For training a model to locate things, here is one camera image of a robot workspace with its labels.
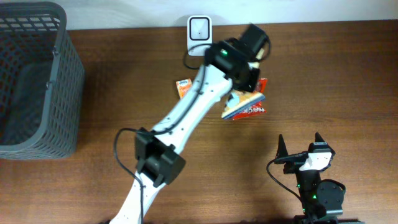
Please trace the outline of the red Hacks candy bag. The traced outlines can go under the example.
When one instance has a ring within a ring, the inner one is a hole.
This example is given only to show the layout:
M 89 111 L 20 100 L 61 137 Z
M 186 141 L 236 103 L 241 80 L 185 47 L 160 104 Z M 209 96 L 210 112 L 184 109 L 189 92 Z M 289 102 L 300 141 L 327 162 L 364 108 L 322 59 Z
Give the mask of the red Hacks candy bag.
M 232 120 L 248 118 L 250 116 L 267 113 L 267 111 L 262 106 L 262 102 L 266 99 L 266 97 L 264 95 L 264 90 L 266 89 L 267 82 L 268 82 L 268 79 L 266 79 L 266 78 L 261 78 L 258 81 L 256 91 L 261 93 L 262 96 L 258 100 L 256 100 L 255 103 L 253 103 L 250 106 L 247 106 L 245 109 L 243 109 L 239 113 L 235 114 L 232 117 Z

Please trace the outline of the orange tissue pack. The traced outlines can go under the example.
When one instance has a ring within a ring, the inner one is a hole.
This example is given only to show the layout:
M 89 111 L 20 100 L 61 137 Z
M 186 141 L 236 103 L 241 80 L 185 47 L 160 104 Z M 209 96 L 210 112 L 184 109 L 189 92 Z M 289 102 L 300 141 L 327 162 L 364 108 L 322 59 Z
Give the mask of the orange tissue pack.
M 190 78 L 176 81 L 176 87 L 180 99 L 182 99 L 192 87 L 192 80 Z

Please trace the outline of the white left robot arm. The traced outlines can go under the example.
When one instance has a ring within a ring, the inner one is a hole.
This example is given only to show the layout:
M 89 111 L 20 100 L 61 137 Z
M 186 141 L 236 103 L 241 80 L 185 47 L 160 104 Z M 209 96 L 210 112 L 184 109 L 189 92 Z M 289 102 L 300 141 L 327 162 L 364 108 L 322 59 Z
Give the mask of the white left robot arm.
M 193 130 L 231 90 L 254 91 L 258 64 L 271 52 L 269 36 L 254 24 L 237 39 L 204 46 L 203 63 L 187 94 L 151 130 L 131 129 L 137 164 L 135 171 L 128 169 L 127 173 L 134 182 L 110 223 L 143 223 L 157 194 L 183 170 L 186 161 L 180 154 Z

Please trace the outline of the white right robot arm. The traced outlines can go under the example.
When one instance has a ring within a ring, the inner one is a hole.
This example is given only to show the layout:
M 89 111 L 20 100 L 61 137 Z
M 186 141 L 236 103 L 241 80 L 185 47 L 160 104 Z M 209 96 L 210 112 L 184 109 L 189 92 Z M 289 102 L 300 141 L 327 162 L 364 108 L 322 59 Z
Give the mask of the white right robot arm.
M 315 133 L 314 142 L 308 150 L 289 154 L 282 135 L 279 135 L 275 159 L 269 164 L 282 164 L 284 174 L 294 174 L 297 180 L 298 193 L 279 182 L 266 167 L 270 178 L 278 185 L 298 198 L 302 205 L 303 215 L 294 216 L 294 224 L 349 224 L 361 223 L 360 220 L 340 220 L 343 214 L 343 202 L 346 193 L 344 184 L 331 180 L 322 180 L 320 174 L 331 166 L 335 151 Z

